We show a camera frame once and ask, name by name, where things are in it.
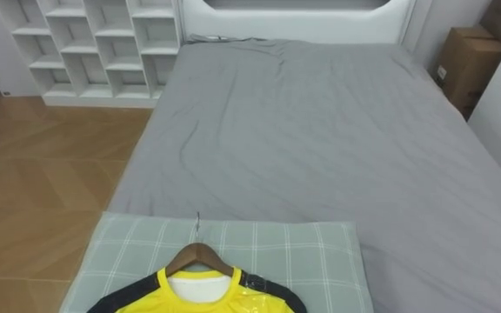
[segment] pillow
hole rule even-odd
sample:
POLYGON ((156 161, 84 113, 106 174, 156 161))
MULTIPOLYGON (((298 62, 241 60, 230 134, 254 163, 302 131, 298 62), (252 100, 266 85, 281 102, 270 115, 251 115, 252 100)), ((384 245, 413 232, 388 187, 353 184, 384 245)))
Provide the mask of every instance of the pillow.
MULTIPOLYGON (((60 312, 85 313, 163 268, 195 242, 195 223, 104 213, 60 312)), ((198 237, 226 263, 291 289, 309 312, 373 311, 353 223, 201 221, 198 237)))

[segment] gray bed sheet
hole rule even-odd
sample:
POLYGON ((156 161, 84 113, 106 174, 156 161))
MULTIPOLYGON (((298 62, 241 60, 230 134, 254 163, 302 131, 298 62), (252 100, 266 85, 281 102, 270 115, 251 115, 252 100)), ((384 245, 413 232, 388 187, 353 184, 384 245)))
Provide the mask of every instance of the gray bed sheet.
POLYGON ((184 46, 109 210, 356 221, 376 312, 501 312, 501 169, 398 46, 184 46))

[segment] bed frame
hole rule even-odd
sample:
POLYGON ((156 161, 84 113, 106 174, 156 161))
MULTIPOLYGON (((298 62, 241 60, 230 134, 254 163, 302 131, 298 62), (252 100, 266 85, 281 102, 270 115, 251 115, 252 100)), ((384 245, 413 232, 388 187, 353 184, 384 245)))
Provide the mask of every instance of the bed frame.
POLYGON ((184 35, 402 43, 416 0, 179 0, 184 35))

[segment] yellow jersey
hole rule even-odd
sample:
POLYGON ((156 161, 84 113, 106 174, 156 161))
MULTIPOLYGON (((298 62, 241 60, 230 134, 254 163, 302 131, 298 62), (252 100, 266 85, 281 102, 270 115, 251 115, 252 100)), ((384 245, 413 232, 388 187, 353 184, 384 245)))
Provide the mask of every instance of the yellow jersey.
MULTIPOLYGON (((173 278, 204 280, 221 277, 217 271, 178 272, 173 278)), ((306 313, 303 302, 286 287, 234 268, 229 287, 211 303, 195 303, 176 294, 165 269, 109 294, 89 313, 306 313)))

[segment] shelf cubby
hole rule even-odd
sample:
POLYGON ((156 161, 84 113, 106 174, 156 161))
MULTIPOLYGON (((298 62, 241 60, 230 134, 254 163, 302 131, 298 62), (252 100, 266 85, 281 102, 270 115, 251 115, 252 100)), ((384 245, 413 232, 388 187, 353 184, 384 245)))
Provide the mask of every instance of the shelf cubby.
POLYGON ((36 0, 0 0, 0 11, 13 35, 49 35, 36 0))
POLYGON ((140 53, 176 55, 179 51, 175 19, 138 18, 134 20, 140 53))
POLYGON ((108 77, 97 55, 63 55, 70 79, 80 97, 113 97, 108 77))
POLYGON ((117 98, 149 99, 150 92, 141 70, 108 71, 111 87, 117 98))
POLYGON ((135 36, 125 0, 85 0, 85 6, 94 36, 135 36))
POLYGON ((54 17, 48 23, 62 53, 97 53, 86 17, 54 17))
POLYGON ((127 0, 134 18, 173 18, 171 0, 127 0))
POLYGON ((182 33, 176 0, 0 0, 48 105, 156 105, 182 33))
POLYGON ((17 36, 15 40, 24 61, 31 69, 65 69, 50 36, 17 36))
POLYGON ((159 98, 175 65, 175 56, 143 56, 148 87, 152 98, 159 98))
POLYGON ((32 69, 32 76, 45 97, 76 97, 65 70, 32 69))
POLYGON ((82 0, 38 0, 47 17, 86 17, 82 0))
POLYGON ((106 70, 143 70, 134 37, 98 37, 96 41, 106 70))

